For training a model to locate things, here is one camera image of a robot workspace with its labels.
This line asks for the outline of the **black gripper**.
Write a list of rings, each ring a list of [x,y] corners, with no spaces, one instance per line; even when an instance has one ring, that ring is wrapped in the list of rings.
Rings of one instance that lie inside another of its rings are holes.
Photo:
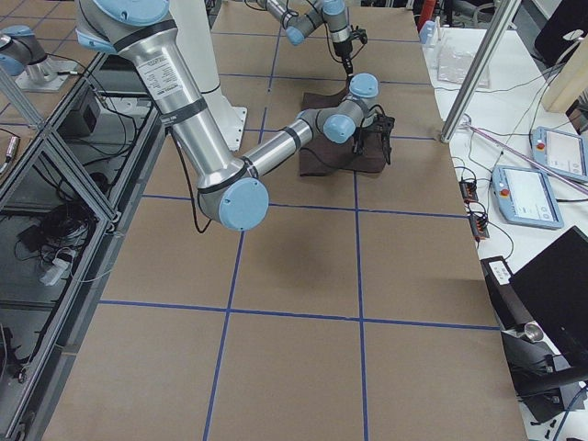
[[[381,149],[387,165],[391,165],[390,135],[395,126],[395,118],[383,114],[376,114],[368,126],[362,128],[367,133],[380,135]]]
[[[367,32],[360,27],[351,27],[345,34],[345,39],[337,37],[333,41],[334,53],[341,59],[341,64],[345,70],[345,83],[350,84],[354,77],[354,66],[352,59],[355,56],[353,53],[353,41],[359,40],[362,45],[368,43]]]

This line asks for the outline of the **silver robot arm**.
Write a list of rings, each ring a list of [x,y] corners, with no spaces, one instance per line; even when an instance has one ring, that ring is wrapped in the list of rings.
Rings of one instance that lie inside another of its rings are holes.
[[[289,1],[255,1],[253,10],[266,11],[275,18],[285,31],[290,43],[299,46],[315,30],[324,27],[327,48],[332,60],[345,71],[345,81],[354,77],[354,58],[368,44],[367,32],[353,27],[344,1],[308,1],[309,8],[301,13],[289,5]]]
[[[350,26],[344,2],[313,1],[305,15],[284,1],[259,2],[294,44],[326,26],[347,75],[346,88],[336,106],[302,110],[272,139],[242,157],[230,151],[178,48],[177,16],[170,5],[168,1],[78,1],[76,33],[88,49],[116,54],[134,65],[177,149],[198,174],[198,188],[190,193],[194,211],[230,230],[253,229],[269,206],[261,176],[318,137],[337,144],[351,141],[354,157],[375,145],[384,161],[390,160],[394,119],[377,102],[378,79],[353,72],[353,42],[368,39],[365,30]]]

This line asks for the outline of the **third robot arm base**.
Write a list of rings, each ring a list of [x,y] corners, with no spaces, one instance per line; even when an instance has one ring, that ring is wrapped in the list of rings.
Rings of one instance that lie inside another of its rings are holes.
[[[56,60],[41,46],[32,29],[14,25],[1,30],[1,68],[29,92],[57,92],[78,63]]]

